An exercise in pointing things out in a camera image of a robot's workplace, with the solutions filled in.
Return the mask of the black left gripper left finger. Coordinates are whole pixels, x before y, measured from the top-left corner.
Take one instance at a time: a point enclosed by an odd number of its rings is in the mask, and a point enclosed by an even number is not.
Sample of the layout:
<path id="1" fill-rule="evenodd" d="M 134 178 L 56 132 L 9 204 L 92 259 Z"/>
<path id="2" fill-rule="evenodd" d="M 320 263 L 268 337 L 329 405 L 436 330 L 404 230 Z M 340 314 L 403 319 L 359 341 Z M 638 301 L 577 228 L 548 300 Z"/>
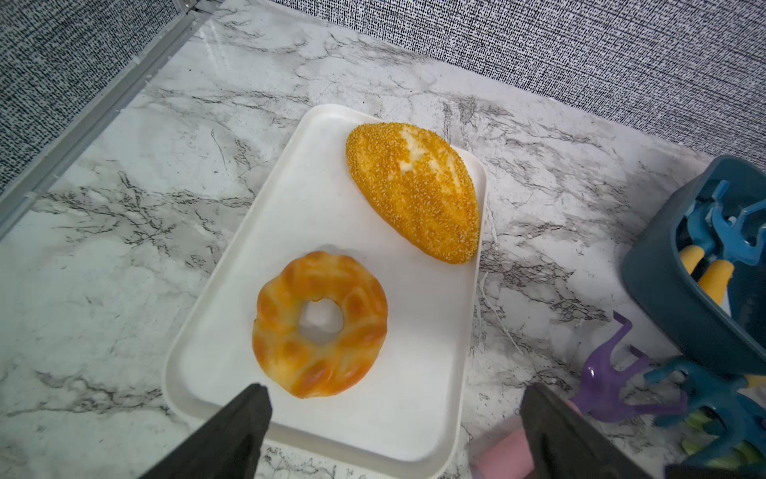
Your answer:
<path id="1" fill-rule="evenodd" d="M 271 415 L 267 388 L 251 384 L 143 477 L 253 478 Z"/>

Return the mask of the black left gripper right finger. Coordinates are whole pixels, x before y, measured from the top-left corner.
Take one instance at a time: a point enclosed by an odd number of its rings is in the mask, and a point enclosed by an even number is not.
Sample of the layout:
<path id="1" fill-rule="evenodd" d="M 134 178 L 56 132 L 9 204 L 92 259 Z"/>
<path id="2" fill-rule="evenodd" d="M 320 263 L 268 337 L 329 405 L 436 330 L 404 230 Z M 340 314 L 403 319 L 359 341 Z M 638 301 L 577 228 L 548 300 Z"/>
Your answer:
<path id="1" fill-rule="evenodd" d="M 526 388 L 521 417 L 537 478 L 648 478 L 546 385 Z"/>

